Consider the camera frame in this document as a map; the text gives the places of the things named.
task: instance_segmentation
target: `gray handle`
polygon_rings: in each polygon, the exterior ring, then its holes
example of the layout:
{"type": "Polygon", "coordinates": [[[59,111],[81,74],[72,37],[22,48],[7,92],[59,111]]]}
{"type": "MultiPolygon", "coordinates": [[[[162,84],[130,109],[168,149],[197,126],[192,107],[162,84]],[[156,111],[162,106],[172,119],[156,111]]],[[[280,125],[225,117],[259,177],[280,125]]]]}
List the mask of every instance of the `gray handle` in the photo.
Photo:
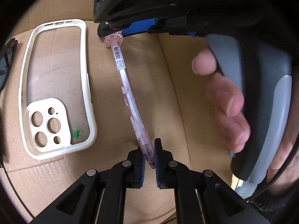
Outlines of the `gray handle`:
{"type": "Polygon", "coordinates": [[[251,134],[244,149],[234,155],[231,170],[253,184],[266,176],[281,142],[289,114],[291,58],[254,39],[226,35],[206,37],[224,76],[243,92],[243,113],[251,134]]]}

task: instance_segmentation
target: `screw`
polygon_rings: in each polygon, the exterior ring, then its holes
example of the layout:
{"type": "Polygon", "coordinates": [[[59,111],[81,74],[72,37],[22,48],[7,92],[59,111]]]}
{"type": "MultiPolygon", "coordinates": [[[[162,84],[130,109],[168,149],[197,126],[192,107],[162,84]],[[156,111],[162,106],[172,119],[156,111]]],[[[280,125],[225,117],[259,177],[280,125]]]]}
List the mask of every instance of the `screw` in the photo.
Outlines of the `screw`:
{"type": "Polygon", "coordinates": [[[94,176],[97,173],[97,171],[94,169],[89,169],[86,173],[88,176],[94,176]]]}
{"type": "Polygon", "coordinates": [[[169,165],[170,167],[176,167],[176,166],[178,165],[178,162],[177,162],[177,161],[170,161],[170,162],[168,163],[168,165],[169,165]]]}
{"type": "Polygon", "coordinates": [[[129,167],[129,166],[131,166],[131,161],[129,161],[129,160],[126,160],[126,161],[123,161],[123,166],[124,167],[129,167]]]}
{"type": "Polygon", "coordinates": [[[213,176],[213,171],[211,171],[211,170],[206,170],[205,172],[204,172],[204,175],[206,176],[206,177],[212,177],[213,176]]]}

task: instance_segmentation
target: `cardboard box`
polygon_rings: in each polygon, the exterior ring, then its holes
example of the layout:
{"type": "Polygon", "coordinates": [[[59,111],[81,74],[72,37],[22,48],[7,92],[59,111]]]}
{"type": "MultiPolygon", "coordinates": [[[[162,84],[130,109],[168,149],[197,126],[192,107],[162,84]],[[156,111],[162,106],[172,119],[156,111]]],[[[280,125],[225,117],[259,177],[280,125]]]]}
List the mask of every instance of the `cardboard box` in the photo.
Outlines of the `cardboard box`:
{"type": "MultiPolygon", "coordinates": [[[[0,99],[4,165],[34,216],[88,169],[109,169],[137,148],[112,53],[97,35],[92,10],[93,0],[38,0],[12,32],[19,44],[0,99]],[[98,137],[89,149],[37,161],[26,153],[20,132],[17,102],[23,56],[33,28],[73,18],[87,24],[87,65],[98,137]]],[[[205,97],[209,76],[200,77],[191,69],[193,57],[206,45],[201,38],[142,34],[125,38],[121,48],[150,137],[161,138],[175,160],[196,171],[212,169],[229,184],[231,158],[217,136],[213,106],[205,97]]],[[[30,215],[2,170],[0,179],[29,222],[30,215]]],[[[174,212],[173,190],[156,188],[155,170],[147,164],[144,187],[127,190],[124,222],[157,224],[174,212]]]]}

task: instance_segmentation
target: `green sticker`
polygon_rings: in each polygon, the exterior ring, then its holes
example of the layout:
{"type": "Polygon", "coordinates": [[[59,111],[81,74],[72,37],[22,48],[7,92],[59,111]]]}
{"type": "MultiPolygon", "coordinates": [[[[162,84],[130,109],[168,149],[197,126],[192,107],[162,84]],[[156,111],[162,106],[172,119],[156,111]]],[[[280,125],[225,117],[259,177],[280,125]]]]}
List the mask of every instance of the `green sticker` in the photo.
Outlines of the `green sticker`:
{"type": "Polygon", "coordinates": [[[81,132],[79,131],[79,130],[74,130],[74,138],[75,139],[79,139],[79,137],[80,137],[80,135],[81,135],[81,132]]]}

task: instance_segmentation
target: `human hand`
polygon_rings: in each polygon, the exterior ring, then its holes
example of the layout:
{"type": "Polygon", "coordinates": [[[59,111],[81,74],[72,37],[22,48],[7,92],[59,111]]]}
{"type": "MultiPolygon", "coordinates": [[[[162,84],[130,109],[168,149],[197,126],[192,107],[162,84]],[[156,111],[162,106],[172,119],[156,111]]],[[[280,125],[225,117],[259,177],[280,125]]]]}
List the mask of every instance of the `human hand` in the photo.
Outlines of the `human hand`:
{"type": "MultiPolygon", "coordinates": [[[[203,49],[192,61],[193,72],[199,75],[212,74],[207,84],[207,98],[215,105],[216,124],[227,147],[235,152],[240,152],[250,135],[250,127],[241,113],[244,105],[242,92],[228,78],[215,72],[216,59],[208,49],[203,49]]],[[[293,89],[290,113],[286,129],[278,151],[268,169],[269,181],[282,166],[290,153],[299,132],[299,70],[293,75],[293,89]]],[[[299,154],[269,188],[273,194],[280,194],[287,190],[299,178],[299,154]]]]}

